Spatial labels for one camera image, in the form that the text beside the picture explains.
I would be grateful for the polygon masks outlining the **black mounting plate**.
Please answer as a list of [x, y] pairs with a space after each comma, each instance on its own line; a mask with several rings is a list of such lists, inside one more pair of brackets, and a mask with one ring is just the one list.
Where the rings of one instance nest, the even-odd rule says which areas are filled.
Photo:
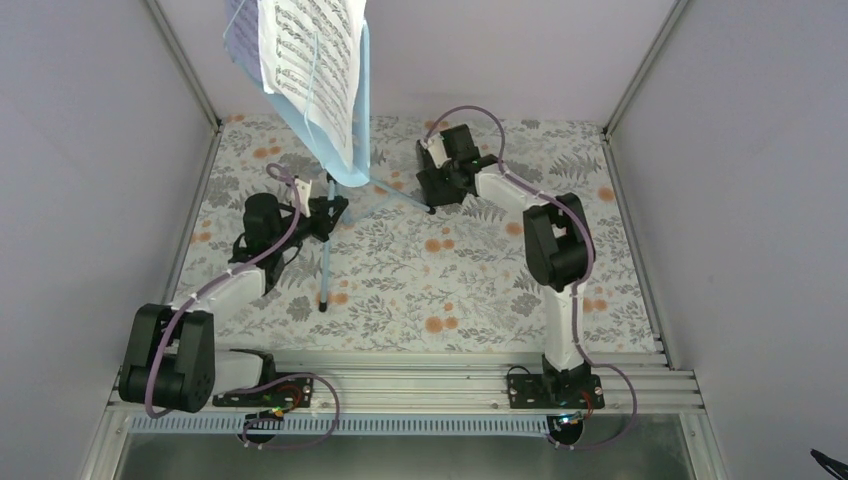
[[565, 375], [508, 373], [507, 396], [512, 409], [603, 409], [606, 401], [600, 377], [595, 374]]
[[290, 409], [308, 408], [314, 389], [312, 377], [301, 376], [274, 383], [270, 387], [262, 386], [253, 393], [226, 393], [214, 396], [212, 405], [229, 408]]

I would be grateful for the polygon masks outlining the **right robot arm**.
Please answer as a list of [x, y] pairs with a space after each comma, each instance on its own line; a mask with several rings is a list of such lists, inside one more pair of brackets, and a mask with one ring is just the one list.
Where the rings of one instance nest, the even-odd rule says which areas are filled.
[[594, 260], [582, 201], [573, 193], [545, 194], [496, 156], [481, 154], [466, 125], [419, 140], [415, 149], [416, 177], [430, 208], [461, 204], [472, 195], [521, 215], [526, 266], [544, 295], [541, 391], [552, 406], [567, 406], [591, 379], [579, 345], [581, 296]]

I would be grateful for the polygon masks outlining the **light blue music stand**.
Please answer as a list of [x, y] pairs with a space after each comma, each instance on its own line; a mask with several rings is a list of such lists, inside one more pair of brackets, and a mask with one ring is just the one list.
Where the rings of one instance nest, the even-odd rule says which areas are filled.
[[223, 41], [277, 114], [320, 163], [324, 196], [312, 183], [270, 163], [269, 176], [287, 185], [245, 202], [244, 230], [233, 245], [230, 268], [194, 294], [200, 308], [221, 313], [270, 293], [308, 237], [325, 244], [329, 266], [332, 231], [349, 205], [340, 187], [374, 184], [370, 175], [370, 35], [363, 1], [228, 1]]

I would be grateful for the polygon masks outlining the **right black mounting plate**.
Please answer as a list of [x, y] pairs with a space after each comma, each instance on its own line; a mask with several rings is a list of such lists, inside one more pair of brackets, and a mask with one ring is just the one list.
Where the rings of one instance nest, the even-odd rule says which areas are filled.
[[512, 409], [603, 409], [606, 401], [600, 377], [595, 374], [565, 375], [508, 373], [507, 396]]

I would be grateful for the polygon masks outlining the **white sheet music page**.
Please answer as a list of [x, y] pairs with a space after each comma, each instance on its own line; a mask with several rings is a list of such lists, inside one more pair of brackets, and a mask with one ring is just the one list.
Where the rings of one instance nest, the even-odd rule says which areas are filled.
[[325, 167], [354, 170], [364, 1], [260, 1], [263, 91], [288, 102], [281, 116]]

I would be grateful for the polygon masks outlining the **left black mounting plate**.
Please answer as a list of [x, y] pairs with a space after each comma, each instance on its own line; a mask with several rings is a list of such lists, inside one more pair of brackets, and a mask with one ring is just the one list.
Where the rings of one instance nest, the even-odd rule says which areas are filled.
[[314, 389], [312, 377], [301, 376], [274, 383], [270, 387], [262, 386], [253, 393], [226, 393], [214, 396], [212, 405], [229, 408], [290, 409], [308, 408]]

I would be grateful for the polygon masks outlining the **black object at corner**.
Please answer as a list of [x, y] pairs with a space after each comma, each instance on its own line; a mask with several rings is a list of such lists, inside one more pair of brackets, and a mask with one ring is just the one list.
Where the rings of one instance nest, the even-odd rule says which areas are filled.
[[816, 449], [811, 449], [810, 455], [820, 467], [836, 480], [848, 479], [848, 465], [846, 463], [836, 460]]

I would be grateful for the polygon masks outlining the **aluminium rail base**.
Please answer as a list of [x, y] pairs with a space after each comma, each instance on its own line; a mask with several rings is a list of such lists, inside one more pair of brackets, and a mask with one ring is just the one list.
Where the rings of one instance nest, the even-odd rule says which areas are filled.
[[[315, 381], [295, 413], [544, 415], [512, 409], [506, 375], [536, 371], [536, 353], [278, 352], [285, 373]], [[660, 354], [611, 354], [606, 406], [584, 418], [574, 449], [547, 436], [144, 434], [142, 408], [112, 395], [84, 463], [86, 479], [723, 479], [727, 472], [696, 376]], [[215, 407], [196, 414], [268, 410]]]

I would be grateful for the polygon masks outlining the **floral patterned mat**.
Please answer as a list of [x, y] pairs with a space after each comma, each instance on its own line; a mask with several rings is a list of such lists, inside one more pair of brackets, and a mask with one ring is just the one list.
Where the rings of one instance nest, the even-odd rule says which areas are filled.
[[[598, 128], [575, 121], [504, 120], [465, 112], [484, 153], [547, 193], [575, 193], [597, 248], [582, 302], [583, 344], [592, 356], [656, 348], [609, 176]], [[328, 258], [307, 241], [277, 287], [216, 324], [219, 344], [260, 349], [415, 352], [539, 352], [543, 292], [524, 257], [521, 216], [468, 196], [428, 215], [419, 198], [415, 142], [425, 120], [375, 117], [375, 183], [347, 189], [346, 218]], [[266, 166], [278, 162], [323, 194], [318, 162], [273, 115], [234, 115], [224, 124], [177, 292], [187, 295], [220, 273], [242, 232], [245, 200], [282, 195]]]

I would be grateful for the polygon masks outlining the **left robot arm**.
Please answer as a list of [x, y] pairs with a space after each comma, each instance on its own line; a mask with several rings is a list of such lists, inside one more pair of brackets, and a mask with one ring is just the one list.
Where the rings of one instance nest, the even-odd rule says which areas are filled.
[[227, 270], [181, 302], [137, 310], [118, 379], [120, 399], [144, 406], [153, 418], [195, 413], [224, 395], [270, 402], [279, 382], [272, 356], [218, 348], [215, 323], [269, 294], [289, 264], [286, 252], [299, 251], [309, 238], [328, 241], [348, 205], [342, 196], [287, 204], [271, 193], [250, 196]]

